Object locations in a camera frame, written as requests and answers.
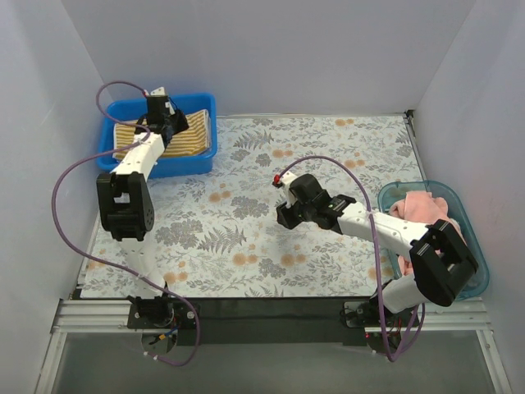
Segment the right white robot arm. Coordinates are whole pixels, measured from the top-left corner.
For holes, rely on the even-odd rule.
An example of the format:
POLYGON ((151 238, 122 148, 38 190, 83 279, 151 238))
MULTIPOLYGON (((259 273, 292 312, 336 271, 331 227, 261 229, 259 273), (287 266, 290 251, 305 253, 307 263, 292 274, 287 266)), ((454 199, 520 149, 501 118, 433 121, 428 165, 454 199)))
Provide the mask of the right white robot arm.
POLYGON ((276 175, 273 185, 285 192, 286 201, 276 209, 283 227, 313 222, 323 230, 375 241, 412 264, 412 273, 389 281, 375 296, 389 314, 426 302, 448 307, 478 270, 474 255, 446 220, 424 224, 370 212, 349 196, 330 196, 311 174, 276 175))

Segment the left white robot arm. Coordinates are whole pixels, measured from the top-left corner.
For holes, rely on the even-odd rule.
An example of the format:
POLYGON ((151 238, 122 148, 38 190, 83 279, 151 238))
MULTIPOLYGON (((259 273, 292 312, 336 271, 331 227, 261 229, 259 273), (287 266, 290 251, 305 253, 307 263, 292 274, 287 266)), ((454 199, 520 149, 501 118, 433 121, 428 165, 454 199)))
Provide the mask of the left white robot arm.
POLYGON ((135 129, 138 143, 110 173, 97 179, 98 204, 103 229, 111 233, 126 258, 126 267, 137 273, 133 297, 162 295, 165 280, 154 257, 151 230, 155 214, 147 180, 172 137, 188 128, 184 114, 171 103, 163 87, 146 94, 145 124, 151 134, 135 129))

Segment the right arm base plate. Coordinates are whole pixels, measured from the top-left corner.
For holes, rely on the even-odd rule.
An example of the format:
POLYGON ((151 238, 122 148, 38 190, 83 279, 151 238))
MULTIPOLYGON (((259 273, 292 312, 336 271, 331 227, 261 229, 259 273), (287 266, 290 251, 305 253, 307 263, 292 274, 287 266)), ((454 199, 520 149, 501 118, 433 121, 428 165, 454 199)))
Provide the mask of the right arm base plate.
MULTIPOLYGON (((385 325, 388 331, 406 327, 411 319, 413 311, 405 309, 400 313, 392 314, 385 311, 385 325)), ((379 309, 377 305, 371 305, 368 301, 347 301, 340 311, 340 321, 347 328, 369 328, 381 326, 379 309)))

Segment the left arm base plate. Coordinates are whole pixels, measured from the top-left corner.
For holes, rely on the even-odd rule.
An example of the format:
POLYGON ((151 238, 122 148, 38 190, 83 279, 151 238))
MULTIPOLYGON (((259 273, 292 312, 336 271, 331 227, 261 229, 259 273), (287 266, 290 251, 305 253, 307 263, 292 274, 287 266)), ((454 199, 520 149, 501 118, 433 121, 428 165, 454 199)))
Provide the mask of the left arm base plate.
POLYGON ((195 329, 195 317, 200 313, 200 306, 193 305, 192 311, 187 304, 168 296, 155 296, 152 299, 127 296, 130 310, 127 327, 130 329, 195 329))

